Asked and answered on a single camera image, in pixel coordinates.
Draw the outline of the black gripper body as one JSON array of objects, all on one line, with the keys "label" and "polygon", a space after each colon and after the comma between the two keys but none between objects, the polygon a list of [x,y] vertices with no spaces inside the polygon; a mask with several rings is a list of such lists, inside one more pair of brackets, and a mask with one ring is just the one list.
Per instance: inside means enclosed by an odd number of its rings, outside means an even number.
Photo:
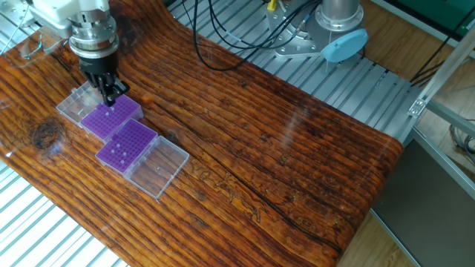
[{"label": "black gripper body", "polygon": [[118,52],[97,59],[79,57],[79,69],[86,78],[93,75],[117,74],[118,64]]}]

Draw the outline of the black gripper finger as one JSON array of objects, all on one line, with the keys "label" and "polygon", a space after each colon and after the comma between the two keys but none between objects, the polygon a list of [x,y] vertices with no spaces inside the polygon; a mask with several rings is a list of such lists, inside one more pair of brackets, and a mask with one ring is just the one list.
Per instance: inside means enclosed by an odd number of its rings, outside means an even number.
[{"label": "black gripper finger", "polygon": [[101,96],[105,105],[108,104],[108,75],[103,74],[93,74],[93,73],[84,73],[85,78],[89,81],[93,88],[96,88]]},{"label": "black gripper finger", "polygon": [[126,82],[121,81],[118,75],[115,75],[112,81],[105,87],[105,104],[108,107],[112,106],[119,96],[127,93],[129,90],[130,86]]}]

